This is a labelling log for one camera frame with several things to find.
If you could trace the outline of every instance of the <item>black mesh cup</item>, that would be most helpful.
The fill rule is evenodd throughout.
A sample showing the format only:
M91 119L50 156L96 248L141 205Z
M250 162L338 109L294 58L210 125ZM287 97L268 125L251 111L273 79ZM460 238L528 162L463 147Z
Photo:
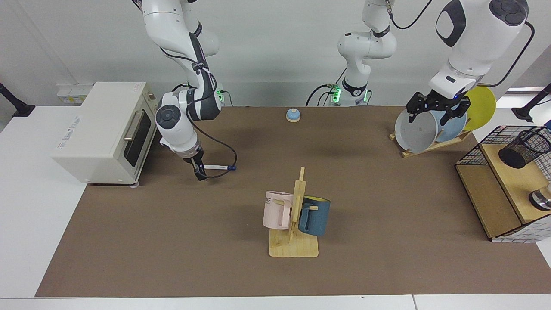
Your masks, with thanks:
M522 131L513 142L499 151L499 158L509 167L521 169L539 156L551 152L551 142L539 133L540 130L547 129Z

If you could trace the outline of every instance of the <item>oven handle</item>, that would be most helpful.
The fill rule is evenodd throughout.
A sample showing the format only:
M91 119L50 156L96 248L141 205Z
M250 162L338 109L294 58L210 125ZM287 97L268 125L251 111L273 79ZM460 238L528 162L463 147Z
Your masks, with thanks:
M130 128L128 128L128 131L125 134L125 141L134 140L134 138L136 137L136 133L138 132L139 124L142 122L144 115L144 110L136 111L136 113L134 114L134 118L130 123Z

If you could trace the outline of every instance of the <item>brown tabletop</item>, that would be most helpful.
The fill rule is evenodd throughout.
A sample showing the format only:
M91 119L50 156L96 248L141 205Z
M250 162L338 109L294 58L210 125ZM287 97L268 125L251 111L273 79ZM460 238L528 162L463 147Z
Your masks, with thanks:
M403 108L225 108L199 125L239 153L198 182L157 142L141 186L88 186L39 297L551 293L535 244L491 243L454 169L466 142L403 159L388 139ZM205 164L233 155L201 137ZM320 256L270 258L267 190L332 201Z

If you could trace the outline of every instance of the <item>pink mug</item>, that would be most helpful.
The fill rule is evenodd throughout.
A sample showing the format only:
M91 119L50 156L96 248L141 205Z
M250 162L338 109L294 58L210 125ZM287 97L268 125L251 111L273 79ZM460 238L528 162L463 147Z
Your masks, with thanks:
M267 191L264 204L264 226L279 231L289 229L292 203L292 194Z

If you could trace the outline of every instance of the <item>mug rack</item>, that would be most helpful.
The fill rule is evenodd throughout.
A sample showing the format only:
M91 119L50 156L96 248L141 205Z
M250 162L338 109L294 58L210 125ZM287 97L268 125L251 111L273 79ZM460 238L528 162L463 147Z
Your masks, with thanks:
M442 135L444 131L440 131L438 133L438 137L440 137L440 135ZM449 141L445 141L445 142L434 142L433 145L431 145L429 148L427 148L426 150L422 151L422 152L419 152L419 153L412 153L410 152L409 150L405 150L402 152L402 157L403 158L408 158L408 157L412 157L412 156L415 156L415 155L419 155L419 154L423 154L423 153L427 153L427 152L431 152L431 151L434 151L436 149L439 149L439 148L443 148L443 147L446 147L446 146L450 146L450 145L454 145L454 144L458 144L458 143L461 143L463 142L470 134L472 134L472 131L462 131L457 137L449 140ZM396 140L396 133L392 133L389 135L389 138L390 140Z
M295 181L291 223L288 230L270 229L269 254L271 257L318 257L317 236L299 230L299 217L306 191L305 168L300 168L299 179Z

